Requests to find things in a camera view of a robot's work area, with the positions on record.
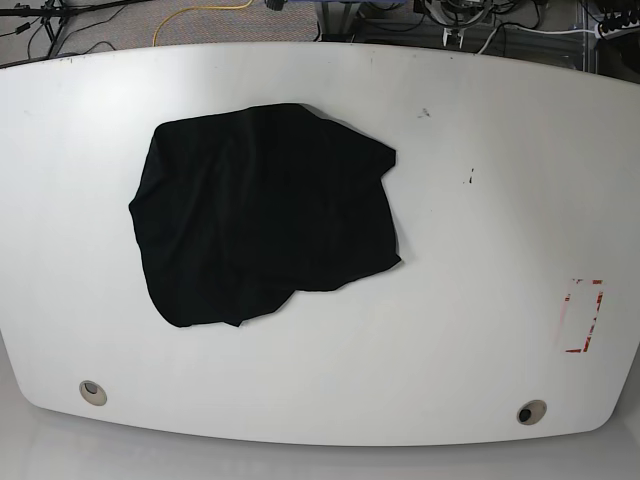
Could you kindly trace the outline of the black T-shirt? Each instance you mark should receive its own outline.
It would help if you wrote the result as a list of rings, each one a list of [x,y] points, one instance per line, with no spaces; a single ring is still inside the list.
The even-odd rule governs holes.
[[[179,328],[239,326],[394,268],[395,163],[299,104],[160,124],[129,205],[152,303]]]

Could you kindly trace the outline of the white power strip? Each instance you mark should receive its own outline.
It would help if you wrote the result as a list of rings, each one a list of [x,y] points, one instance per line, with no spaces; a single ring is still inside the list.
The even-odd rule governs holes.
[[[604,18],[595,27],[594,33],[598,39],[613,39],[620,36],[639,32],[639,16],[612,16]]]

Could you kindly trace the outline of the red tape rectangle marking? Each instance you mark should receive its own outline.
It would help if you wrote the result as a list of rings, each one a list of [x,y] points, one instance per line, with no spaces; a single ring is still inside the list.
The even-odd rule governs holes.
[[[604,296],[603,280],[575,278],[561,310],[557,344],[563,353],[586,353],[592,340]]]

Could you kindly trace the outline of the black tripod stand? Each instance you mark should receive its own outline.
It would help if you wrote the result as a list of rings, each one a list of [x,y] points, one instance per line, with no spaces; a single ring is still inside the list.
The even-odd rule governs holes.
[[[43,32],[48,40],[44,58],[50,59],[58,52],[62,44],[62,34],[68,24],[84,14],[90,14],[113,8],[119,9],[126,1],[109,1],[106,3],[74,4],[72,1],[11,1],[10,5],[1,5],[1,22],[12,20],[15,25],[1,30],[1,39],[18,37],[31,29],[34,33],[27,41],[27,59],[34,59],[31,47],[36,33]]]

